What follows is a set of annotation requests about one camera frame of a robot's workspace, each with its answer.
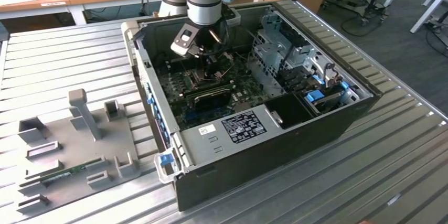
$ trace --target motherboard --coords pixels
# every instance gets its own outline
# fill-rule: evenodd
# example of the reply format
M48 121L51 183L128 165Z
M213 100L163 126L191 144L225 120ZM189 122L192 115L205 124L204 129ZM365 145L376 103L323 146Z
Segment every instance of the motherboard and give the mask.
M181 130L260 105L268 98L237 52L165 61L159 81Z

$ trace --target blue latch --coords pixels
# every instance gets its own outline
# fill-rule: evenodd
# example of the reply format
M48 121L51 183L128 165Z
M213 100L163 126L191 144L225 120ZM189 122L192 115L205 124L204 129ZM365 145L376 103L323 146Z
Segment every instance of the blue latch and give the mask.
M348 85L348 83L345 81L341 82L341 86L345 90L351 87L351 85Z
M160 156L160 165L168 165L175 162L173 154L167 154Z
M321 93L320 90L315 90L312 92L308 93L307 95L307 99L309 102L317 101L319 99L324 98L324 94Z

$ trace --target robotic arm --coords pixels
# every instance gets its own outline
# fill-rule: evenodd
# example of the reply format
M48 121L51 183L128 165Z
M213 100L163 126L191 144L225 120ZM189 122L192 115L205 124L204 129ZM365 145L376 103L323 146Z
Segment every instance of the robotic arm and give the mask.
M171 49L185 57L187 53L201 54L209 43L197 43L197 38L208 37L220 44L223 41L216 35L223 21L223 2L233 0L163 0L160 7L161 16L188 13L185 22L172 43Z

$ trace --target aluminum table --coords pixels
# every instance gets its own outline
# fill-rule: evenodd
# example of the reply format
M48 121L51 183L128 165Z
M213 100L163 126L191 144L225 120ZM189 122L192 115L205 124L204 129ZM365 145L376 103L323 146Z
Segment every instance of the aluminum table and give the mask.
M137 179L28 223L448 221L447 117L305 7L289 0L280 4L385 94L336 141L184 212L177 211L172 185L159 182L152 164L157 149L125 59L120 22L12 35L0 56L1 136L23 117L39 115L45 122L68 117L56 98L69 87L84 87L96 97L89 109L109 99L125 104L144 167ZM15 211L20 195L13 189L23 176L21 148L13 136L0 139L3 222L23 219Z

